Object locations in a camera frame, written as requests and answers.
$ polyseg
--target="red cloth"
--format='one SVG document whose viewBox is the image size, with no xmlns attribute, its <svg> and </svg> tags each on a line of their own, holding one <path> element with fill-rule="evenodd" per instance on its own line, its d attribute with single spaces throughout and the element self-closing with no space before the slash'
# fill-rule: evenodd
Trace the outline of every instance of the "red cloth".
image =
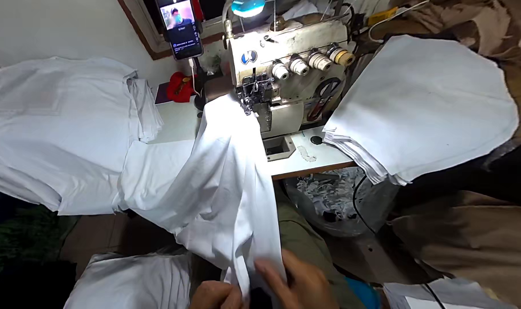
<svg viewBox="0 0 521 309">
<path fill-rule="evenodd" d="M 201 10 L 200 0 L 192 0 L 196 21 L 203 21 L 203 11 Z"/>
<path fill-rule="evenodd" d="M 184 78 L 190 78 L 188 82 L 183 82 Z M 176 72 L 171 76 L 167 86 L 167 98 L 178 103 L 187 103 L 194 93 L 192 86 L 192 76 L 186 76 L 182 72 Z"/>
</svg>

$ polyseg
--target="blue lamp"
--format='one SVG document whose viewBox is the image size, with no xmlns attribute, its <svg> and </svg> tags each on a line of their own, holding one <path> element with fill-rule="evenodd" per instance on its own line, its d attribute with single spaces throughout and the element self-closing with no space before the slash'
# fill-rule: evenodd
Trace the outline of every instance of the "blue lamp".
<svg viewBox="0 0 521 309">
<path fill-rule="evenodd" d="M 252 17 L 264 9 L 264 0 L 234 0 L 231 9 L 239 17 Z"/>
</svg>

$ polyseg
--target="hand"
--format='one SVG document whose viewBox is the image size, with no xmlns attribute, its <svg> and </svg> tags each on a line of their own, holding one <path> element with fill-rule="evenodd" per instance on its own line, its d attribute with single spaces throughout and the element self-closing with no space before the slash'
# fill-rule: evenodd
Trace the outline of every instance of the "hand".
<svg viewBox="0 0 521 309">
<path fill-rule="evenodd" d="M 290 275 L 289 285 L 269 261 L 257 260 L 255 267 L 278 296 L 284 309 L 339 308 L 329 289 L 329 282 L 318 267 L 299 260 L 285 249 L 281 250 L 281 257 Z"/>
<path fill-rule="evenodd" d="M 241 290 L 219 281 L 204 281 L 197 288 L 189 309 L 240 309 Z"/>
</svg>

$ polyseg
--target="phone screen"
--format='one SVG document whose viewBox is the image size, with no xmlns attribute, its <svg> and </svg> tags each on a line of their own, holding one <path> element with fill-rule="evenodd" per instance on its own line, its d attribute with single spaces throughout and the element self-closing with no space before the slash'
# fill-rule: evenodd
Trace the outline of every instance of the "phone screen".
<svg viewBox="0 0 521 309">
<path fill-rule="evenodd" d="M 203 54 L 200 33 L 190 0 L 158 0 L 161 17 L 167 28 L 165 40 L 171 44 L 175 59 Z"/>
</svg>

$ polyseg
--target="wooden window frame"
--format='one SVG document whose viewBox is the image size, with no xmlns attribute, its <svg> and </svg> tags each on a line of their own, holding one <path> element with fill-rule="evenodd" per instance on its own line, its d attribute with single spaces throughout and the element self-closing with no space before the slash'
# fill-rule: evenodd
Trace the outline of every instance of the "wooden window frame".
<svg viewBox="0 0 521 309">
<path fill-rule="evenodd" d="M 142 0 L 118 0 L 118 3 L 153 60 L 173 55 L 171 46 L 163 39 L 163 35 L 158 33 Z M 223 37 L 223 27 L 219 17 L 202 22 L 202 28 L 203 45 L 220 41 Z"/>
</svg>

